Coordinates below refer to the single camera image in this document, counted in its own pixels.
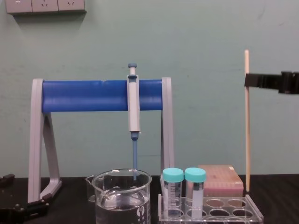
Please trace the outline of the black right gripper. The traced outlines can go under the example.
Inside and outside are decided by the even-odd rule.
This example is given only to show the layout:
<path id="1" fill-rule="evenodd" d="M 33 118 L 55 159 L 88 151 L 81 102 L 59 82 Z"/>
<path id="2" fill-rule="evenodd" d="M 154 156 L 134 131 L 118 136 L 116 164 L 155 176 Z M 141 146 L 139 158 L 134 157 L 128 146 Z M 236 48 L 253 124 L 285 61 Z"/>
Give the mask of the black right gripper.
<path id="1" fill-rule="evenodd" d="M 247 73 L 245 87 L 279 88 L 281 94 L 299 93 L 299 72 L 282 71 L 279 74 Z"/>

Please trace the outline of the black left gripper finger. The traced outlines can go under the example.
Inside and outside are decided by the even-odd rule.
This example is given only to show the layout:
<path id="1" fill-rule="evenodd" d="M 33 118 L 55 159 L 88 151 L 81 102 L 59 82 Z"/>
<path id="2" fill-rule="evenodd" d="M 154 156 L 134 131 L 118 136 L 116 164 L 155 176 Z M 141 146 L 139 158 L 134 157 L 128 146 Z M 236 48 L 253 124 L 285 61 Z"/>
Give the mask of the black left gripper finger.
<path id="1" fill-rule="evenodd" d="M 14 182 L 15 175 L 8 174 L 0 178 L 0 187 L 8 187 Z"/>
<path id="2" fill-rule="evenodd" d="M 50 194 L 40 200 L 27 203 L 25 206 L 15 204 L 13 207 L 0 209 L 1 221 L 28 221 L 48 214 L 50 208 Z"/>

